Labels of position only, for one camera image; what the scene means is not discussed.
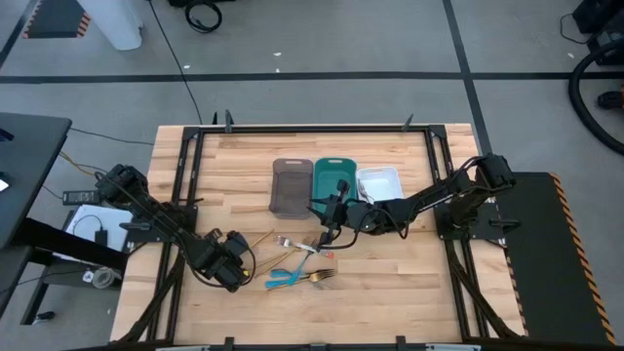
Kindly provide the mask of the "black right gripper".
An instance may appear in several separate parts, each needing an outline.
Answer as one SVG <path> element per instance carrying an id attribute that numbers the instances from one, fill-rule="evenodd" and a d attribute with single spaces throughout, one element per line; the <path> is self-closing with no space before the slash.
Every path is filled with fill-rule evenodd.
<path id="1" fill-rule="evenodd" d="M 315 209 L 311 213 L 320 221 L 321 225 L 331 228 L 346 226 L 355 232 L 364 232 L 370 235 L 381 235 L 384 233 L 383 221 L 380 219 L 381 211 L 373 204 L 366 201 L 357 200 L 348 196 L 350 183 L 340 179 L 337 183 L 337 195 L 331 195 L 323 199 L 311 199 L 313 208 L 319 205 L 327 206 L 327 215 Z"/>

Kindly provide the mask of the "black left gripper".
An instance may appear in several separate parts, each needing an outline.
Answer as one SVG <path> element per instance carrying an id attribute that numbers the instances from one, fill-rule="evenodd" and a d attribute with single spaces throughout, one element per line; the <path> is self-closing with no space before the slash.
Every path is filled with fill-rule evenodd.
<path id="1" fill-rule="evenodd" d="M 229 231 L 225 240 L 215 228 L 204 236 L 193 236 L 193 275 L 202 283 L 214 279 L 217 284 L 246 284 L 251 273 L 243 267 L 241 255 L 250 249 L 245 237 L 238 231 Z"/>

